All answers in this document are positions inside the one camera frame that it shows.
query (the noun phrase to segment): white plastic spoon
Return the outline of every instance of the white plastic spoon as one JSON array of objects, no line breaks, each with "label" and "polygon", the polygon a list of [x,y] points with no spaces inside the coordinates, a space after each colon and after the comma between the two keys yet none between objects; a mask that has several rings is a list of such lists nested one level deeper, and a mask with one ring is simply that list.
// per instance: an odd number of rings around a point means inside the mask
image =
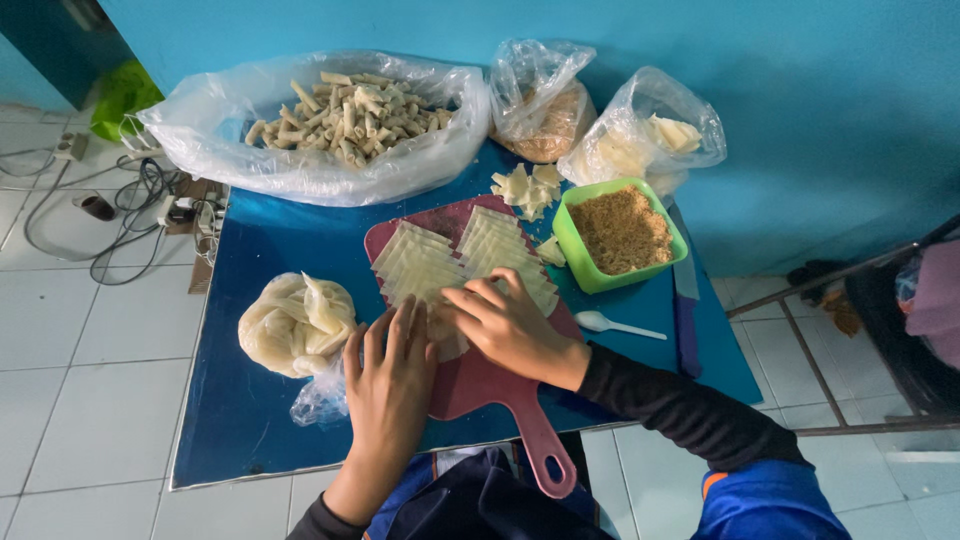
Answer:
[{"label": "white plastic spoon", "polygon": [[647,337],[653,337],[655,339],[666,339],[666,335],[656,332],[644,330],[642,328],[632,327],[628,325],[621,325],[620,323],[614,323],[614,321],[603,316],[603,313],[600,311],[581,311],[573,316],[573,319],[577,321],[577,324],[584,327],[587,330],[593,331],[606,331],[606,330],[619,330],[619,331],[628,331],[630,333],[638,333],[640,335],[645,335]]}]

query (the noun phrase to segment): cutting board handle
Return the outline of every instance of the cutting board handle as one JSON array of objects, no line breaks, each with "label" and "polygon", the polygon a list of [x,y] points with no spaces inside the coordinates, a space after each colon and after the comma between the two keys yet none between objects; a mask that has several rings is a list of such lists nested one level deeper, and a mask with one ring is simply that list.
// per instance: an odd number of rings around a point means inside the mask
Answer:
[{"label": "cutting board handle", "polygon": [[[562,499],[573,491],[577,483],[577,469],[561,444],[557,433],[550,426],[540,402],[537,401],[537,387],[532,392],[521,392],[511,397],[506,405],[514,414],[516,426],[523,438],[527,457],[534,469],[534,477],[540,491],[554,499]],[[554,481],[547,472],[547,458],[553,457],[560,465],[560,480]]]}]

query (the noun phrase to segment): purple cloth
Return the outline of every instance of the purple cloth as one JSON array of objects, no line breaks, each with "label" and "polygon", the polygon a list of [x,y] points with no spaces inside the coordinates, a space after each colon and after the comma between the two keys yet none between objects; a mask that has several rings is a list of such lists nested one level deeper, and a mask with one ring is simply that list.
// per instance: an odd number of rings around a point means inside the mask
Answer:
[{"label": "purple cloth", "polygon": [[925,336],[941,360],[960,369],[960,240],[924,251],[906,332]]}]

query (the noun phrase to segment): black sleeve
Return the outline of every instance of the black sleeve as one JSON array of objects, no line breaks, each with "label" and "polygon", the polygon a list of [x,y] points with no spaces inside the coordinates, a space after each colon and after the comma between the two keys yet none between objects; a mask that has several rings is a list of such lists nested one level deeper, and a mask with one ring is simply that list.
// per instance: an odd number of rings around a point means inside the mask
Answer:
[{"label": "black sleeve", "polygon": [[366,526],[351,525],[330,512],[321,493],[306,513],[290,531],[287,540],[357,540],[363,536]]},{"label": "black sleeve", "polygon": [[577,393],[659,431],[705,459],[710,470],[730,472],[761,459],[812,467],[797,448],[797,435],[763,413],[708,386],[588,344],[592,356]]}]

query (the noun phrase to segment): green bag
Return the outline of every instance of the green bag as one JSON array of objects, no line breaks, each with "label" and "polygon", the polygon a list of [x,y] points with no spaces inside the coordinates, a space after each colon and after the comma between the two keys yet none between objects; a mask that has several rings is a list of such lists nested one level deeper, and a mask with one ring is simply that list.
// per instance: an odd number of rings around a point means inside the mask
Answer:
[{"label": "green bag", "polygon": [[163,101],[163,94],[139,61],[125,61],[104,77],[103,91],[97,109],[90,118],[90,131],[106,140],[120,141],[120,130],[134,134],[133,126],[143,131],[143,124],[127,114],[134,114]]}]

